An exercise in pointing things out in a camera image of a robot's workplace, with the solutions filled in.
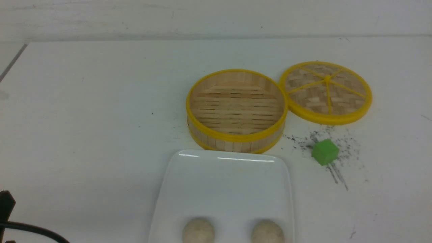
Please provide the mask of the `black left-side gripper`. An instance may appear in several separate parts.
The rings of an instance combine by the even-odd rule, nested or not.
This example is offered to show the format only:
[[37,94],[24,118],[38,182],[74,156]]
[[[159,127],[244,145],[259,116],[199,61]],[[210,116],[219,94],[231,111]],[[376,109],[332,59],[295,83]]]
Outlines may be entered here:
[[4,223],[9,220],[10,215],[15,207],[16,201],[9,191],[0,192],[0,222]]

